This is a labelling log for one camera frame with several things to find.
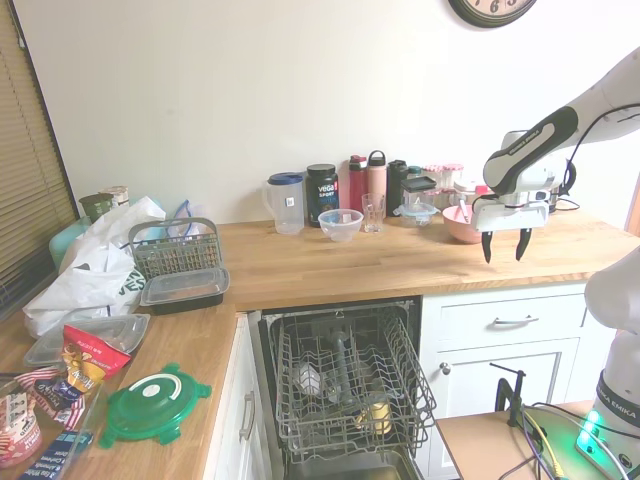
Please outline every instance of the window blinds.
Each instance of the window blinds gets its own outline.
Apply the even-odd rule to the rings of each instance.
[[[0,320],[54,271],[49,240],[77,217],[19,40],[0,1]]]

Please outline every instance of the chip bag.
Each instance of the chip bag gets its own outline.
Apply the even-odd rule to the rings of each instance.
[[[63,337],[64,371],[42,368],[16,380],[51,418],[73,429],[84,411],[84,394],[117,373],[131,357],[71,325],[64,326]]]

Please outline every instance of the lid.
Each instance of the lid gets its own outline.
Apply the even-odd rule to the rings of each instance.
[[[221,295],[227,291],[229,283],[229,272],[220,267],[158,275],[144,286],[140,305],[161,305]]]
[[[201,385],[177,364],[141,378],[109,398],[105,436],[141,440],[158,436],[165,445],[180,435],[180,423],[211,387]]]
[[[336,166],[330,163],[314,163],[307,167],[309,175],[333,175],[336,173]]]
[[[124,353],[131,353],[147,331],[149,315],[88,318],[65,323],[101,338]],[[64,343],[63,327],[64,325],[58,325],[52,328],[33,344],[24,356],[24,364],[27,367],[42,367],[62,362],[60,352]]]
[[[302,175],[298,173],[276,173],[269,177],[269,185],[293,185],[302,181]]]
[[[349,170],[352,172],[358,172],[367,168],[367,157],[361,157],[360,155],[351,155],[349,159]]]
[[[427,165],[422,167],[425,172],[438,173],[442,171],[442,165]]]
[[[403,217],[430,217],[438,213],[438,211],[436,207],[428,203],[412,203],[410,205],[400,205],[394,210],[394,213]]]
[[[424,192],[425,190],[433,190],[436,188],[436,182],[429,177],[405,179],[400,182],[400,185],[409,193]]]
[[[369,154],[370,167],[384,167],[387,163],[387,157],[384,156],[382,150],[374,150]]]
[[[461,165],[459,163],[448,163],[447,165],[443,165],[442,169],[447,172],[460,171],[460,170],[464,170],[464,165]]]

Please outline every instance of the pink bowl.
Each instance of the pink bowl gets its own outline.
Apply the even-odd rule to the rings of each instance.
[[[469,221],[473,217],[471,211],[471,205],[467,205],[467,213],[469,214]],[[462,210],[457,205],[455,207],[445,208],[442,212],[444,217],[444,224],[447,230],[457,240],[464,243],[480,243],[482,241],[482,233],[476,232],[470,223],[467,223],[462,215]]]

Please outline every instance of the white wall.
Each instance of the white wall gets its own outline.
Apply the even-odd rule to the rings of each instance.
[[[267,218],[272,173],[374,148],[480,172],[640,45],[630,0],[539,0],[493,31],[446,0],[15,3],[76,198],[126,184],[219,223]],[[618,226],[639,146],[577,156],[575,196]]]

